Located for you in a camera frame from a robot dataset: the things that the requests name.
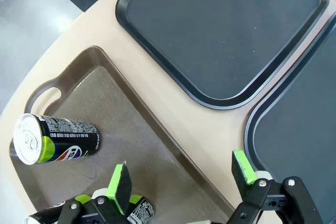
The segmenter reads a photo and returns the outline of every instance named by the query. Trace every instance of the metal can rim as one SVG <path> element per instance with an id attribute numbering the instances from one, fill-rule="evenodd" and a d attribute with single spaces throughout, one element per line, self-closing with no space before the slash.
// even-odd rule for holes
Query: metal can rim
<path id="1" fill-rule="evenodd" d="M 28 217 L 24 218 L 23 224 L 41 224 L 41 222 L 39 222 L 37 219 L 35 219 L 31 216 L 28 216 Z"/>
<path id="2" fill-rule="evenodd" d="M 27 157 L 22 153 L 22 150 L 21 150 L 21 145 L 22 145 L 22 138 L 19 137 L 18 134 L 19 133 L 19 127 L 20 125 L 24 122 L 24 120 L 26 118 L 33 118 L 36 122 L 36 126 L 38 127 L 38 129 L 33 129 L 34 131 L 36 131 L 36 133 L 38 132 L 38 134 L 36 134 L 36 141 L 37 143 L 39 144 L 40 148 L 39 148 L 39 154 L 36 155 L 36 158 L 33 159 L 33 161 L 29 161 L 27 160 Z M 14 126 L 14 134 L 13 134 L 13 142 L 14 142 L 14 149 L 15 149 L 15 152 L 17 154 L 17 156 L 19 157 L 19 159 L 25 163 L 26 165 L 32 165 L 32 164 L 35 164 L 40 156 L 41 156 L 41 153 L 42 153 L 42 150 L 43 150 L 43 142 L 42 142 L 42 131 L 41 131 L 41 126 L 36 118 L 35 115 L 33 114 L 30 114 L 30 113 L 25 113 L 25 114 L 22 114 L 17 120 L 16 120 L 16 123 L 15 123 L 15 126 Z"/>

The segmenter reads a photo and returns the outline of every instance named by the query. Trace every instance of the white can top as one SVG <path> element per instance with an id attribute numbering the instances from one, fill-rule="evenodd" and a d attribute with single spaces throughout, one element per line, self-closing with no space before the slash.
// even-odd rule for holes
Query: white can top
<path id="1" fill-rule="evenodd" d="M 37 220 L 35 220 L 35 219 L 32 218 L 32 217 L 26 217 L 26 218 L 23 220 L 23 224 L 41 224 L 41 223 L 38 222 Z"/>
<path id="2" fill-rule="evenodd" d="M 14 148 L 17 156 L 26 165 L 38 161 L 42 150 L 40 125 L 32 114 L 21 115 L 14 126 Z"/>

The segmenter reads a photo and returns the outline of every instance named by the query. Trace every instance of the soda can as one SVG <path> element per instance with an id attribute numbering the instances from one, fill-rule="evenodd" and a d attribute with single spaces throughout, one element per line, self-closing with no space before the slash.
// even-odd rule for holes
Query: soda can
<path id="1" fill-rule="evenodd" d="M 143 196 L 132 195 L 126 218 L 130 224 L 149 224 L 154 218 L 154 208 Z"/>
<path id="2" fill-rule="evenodd" d="M 100 135 L 92 123 L 26 113 L 16 121 L 13 141 L 20 160 L 32 165 L 92 155 Z"/>
<path id="3" fill-rule="evenodd" d="M 33 215 L 29 215 L 23 220 L 23 224 L 55 224 L 62 212 L 63 205 L 62 202 L 56 206 L 47 208 Z"/>

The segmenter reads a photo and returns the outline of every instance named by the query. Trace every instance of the plastic tray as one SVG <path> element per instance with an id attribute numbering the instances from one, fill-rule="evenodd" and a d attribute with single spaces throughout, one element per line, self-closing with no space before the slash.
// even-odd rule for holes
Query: plastic tray
<path id="1" fill-rule="evenodd" d="M 153 224 L 225 222 L 232 214 L 230 204 L 184 155 L 100 48 L 88 48 L 60 76 L 40 86 L 26 112 L 51 87 L 60 89 L 62 96 L 45 114 L 92 122 L 102 141 L 93 156 L 30 166 L 18 160 L 11 145 L 12 162 L 37 210 L 107 187 L 116 164 L 126 161 L 133 194 L 154 205 Z"/>
<path id="2" fill-rule="evenodd" d="M 245 131 L 245 151 L 254 167 L 279 182 L 300 177 L 323 223 L 336 217 L 335 25 L 333 18 L 257 105 Z"/>
<path id="3" fill-rule="evenodd" d="M 116 17 L 192 99 L 224 110 L 263 88 L 328 2 L 119 0 Z"/>

